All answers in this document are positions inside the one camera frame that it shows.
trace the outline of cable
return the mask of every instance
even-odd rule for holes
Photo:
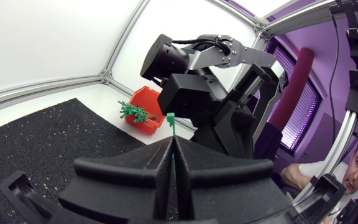
[[[214,45],[222,50],[225,56],[229,56],[231,51],[230,48],[223,42],[219,40],[210,40],[210,39],[195,39],[195,40],[173,40],[172,43],[174,44],[196,44],[201,42],[207,42],[208,44]]]
[[[334,145],[335,135],[336,135],[336,127],[335,127],[335,111],[334,111],[334,102],[333,102],[333,80],[334,80],[334,74],[335,74],[336,65],[338,63],[338,57],[339,57],[339,36],[338,36],[338,29],[337,29],[335,18],[334,18],[333,15],[331,15],[331,17],[333,18],[334,27],[335,27],[335,33],[336,33],[335,65],[334,65],[333,74],[331,75],[331,80],[329,81],[329,100],[331,102],[331,111],[333,113],[333,145]]]
[[[211,41],[210,39],[195,39],[195,40],[173,40],[174,44],[195,44],[203,41]]]
[[[199,46],[201,46],[201,45],[206,45],[206,44],[210,44],[210,45],[213,45],[213,46],[215,46],[215,47],[220,48],[225,56],[230,55],[230,49],[229,49],[229,48],[227,48],[227,49],[225,48],[225,49],[224,49],[224,48],[222,48],[222,46],[219,45],[217,42],[213,42],[213,41],[211,41],[211,40],[200,42],[200,43],[198,43],[197,45],[195,45],[195,46],[193,47],[193,49],[196,49],[197,47],[199,47]]]

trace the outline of black plastic holder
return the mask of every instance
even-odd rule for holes
[[[181,221],[166,220],[173,154]],[[20,171],[0,188],[30,223],[316,223],[344,193],[323,176],[313,199],[328,206],[312,201],[298,213],[271,180],[272,161],[230,157],[178,136],[120,156],[79,158],[74,168],[77,176],[59,197],[62,207]]]

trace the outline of white panel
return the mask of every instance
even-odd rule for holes
[[[265,19],[297,1],[298,0],[236,0],[239,5],[260,19]]]
[[[131,90],[147,85],[161,88],[140,76],[149,48],[160,34],[174,40],[196,39],[202,34],[226,34],[250,47],[255,39],[253,28],[207,0],[151,0],[137,21],[115,65],[115,80]],[[226,89],[234,81],[240,66],[212,67]]]
[[[161,127],[159,127],[153,135],[148,135],[142,133],[135,126],[126,122],[125,119],[121,119],[120,115],[122,114],[119,112],[121,106],[117,101],[128,101],[128,97],[113,90],[111,87],[102,84],[62,91],[8,106],[7,108],[0,110],[0,126],[38,110],[73,98],[77,98],[97,115],[145,144],[152,144],[153,142],[167,138],[173,134],[168,121],[164,121]],[[184,129],[179,125],[175,126],[175,133],[185,139],[190,139],[193,135],[191,131]]]
[[[98,74],[139,0],[0,0],[0,89]]]

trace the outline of man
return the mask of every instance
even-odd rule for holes
[[[291,164],[283,169],[280,177],[285,184],[302,190],[309,183],[312,176],[314,176],[318,169],[323,165],[323,161],[315,162],[312,164]],[[345,186],[345,195],[339,203],[331,211],[330,215],[324,219],[323,223],[332,223],[340,211],[347,205],[350,199],[358,198],[358,146],[354,151],[349,165],[341,162],[334,170],[333,173],[336,179],[342,182]]]

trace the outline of window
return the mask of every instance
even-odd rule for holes
[[[292,71],[295,67],[296,60],[290,53],[276,40],[272,39],[266,47],[266,52],[274,54],[280,64],[283,66],[287,75],[291,77]],[[269,119],[278,105],[277,101],[273,106]],[[309,125],[311,124],[314,115],[318,110],[321,102],[321,96],[317,92],[316,87],[310,79],[308,79],[305,89],[296,105],[290,120],[283,130],[283,138],[281,140],[281,148],[293,154],[298,143],[306,134]]]

